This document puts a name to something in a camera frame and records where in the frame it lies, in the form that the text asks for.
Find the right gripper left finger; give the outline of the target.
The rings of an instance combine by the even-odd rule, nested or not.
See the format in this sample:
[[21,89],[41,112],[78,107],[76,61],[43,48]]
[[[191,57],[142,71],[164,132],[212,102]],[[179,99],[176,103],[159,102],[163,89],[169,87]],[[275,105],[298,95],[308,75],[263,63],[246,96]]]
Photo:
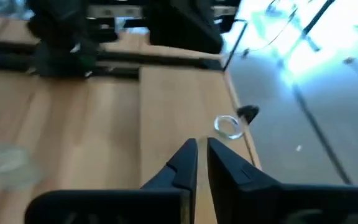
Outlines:
[[31,201],[24,224],[194,224],[197,166],[188,139],[140,189],[49,191]]

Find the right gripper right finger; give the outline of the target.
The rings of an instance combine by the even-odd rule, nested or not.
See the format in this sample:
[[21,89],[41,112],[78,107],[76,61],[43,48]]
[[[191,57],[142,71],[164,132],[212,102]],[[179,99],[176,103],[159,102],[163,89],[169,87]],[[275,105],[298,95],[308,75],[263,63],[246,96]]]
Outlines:
[[215,138],[207,154],[218,224],[358,224],[358,187],[281,183]]

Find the clear twisted conical glass vase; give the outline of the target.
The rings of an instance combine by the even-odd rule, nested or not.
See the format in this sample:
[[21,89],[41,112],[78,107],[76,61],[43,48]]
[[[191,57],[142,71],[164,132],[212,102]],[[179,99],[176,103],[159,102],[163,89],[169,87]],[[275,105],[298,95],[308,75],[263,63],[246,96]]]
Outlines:
[[[229,131],[223,130],[223,128],[221,127],[222,122],[229,123],[233,127],[234,131],[230,133]],[[214,129],[220,136],[231,140],[239,139],[244,134],[242,123],[237,118],[231,115],[217,116],[214,119]]]

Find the clear ribbed square glass vase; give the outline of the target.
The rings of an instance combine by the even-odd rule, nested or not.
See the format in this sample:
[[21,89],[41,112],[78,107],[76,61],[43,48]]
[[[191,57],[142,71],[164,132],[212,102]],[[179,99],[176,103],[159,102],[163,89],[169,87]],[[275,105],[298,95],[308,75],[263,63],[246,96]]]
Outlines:
[[34,185],[42,177],[40,168],[25,149],[0,143],[0,184],[4,189]]

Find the small black bracket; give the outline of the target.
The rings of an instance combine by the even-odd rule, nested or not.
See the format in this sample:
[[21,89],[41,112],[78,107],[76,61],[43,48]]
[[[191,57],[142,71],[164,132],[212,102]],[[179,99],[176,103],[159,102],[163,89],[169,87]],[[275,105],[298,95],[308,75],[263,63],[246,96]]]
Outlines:
[[237,116],[243,118],[247,124],[250,124],[259,113],[257,105],[241,106],[236,110]]

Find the black aluminium table frame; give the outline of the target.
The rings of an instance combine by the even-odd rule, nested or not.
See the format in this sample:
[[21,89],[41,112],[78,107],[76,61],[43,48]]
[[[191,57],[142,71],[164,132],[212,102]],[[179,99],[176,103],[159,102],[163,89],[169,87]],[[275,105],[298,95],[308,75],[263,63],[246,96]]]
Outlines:
[[131,33],[102,29],[87,37],[53,23],[8,21],[0,18],[0,70],[27,72],[40,77],[86,79],[115,77],[138,79],[140,66],[189,67],[223,72],[220,60],[208,57],[150,55],[110,51],[97,37],[117,45]]

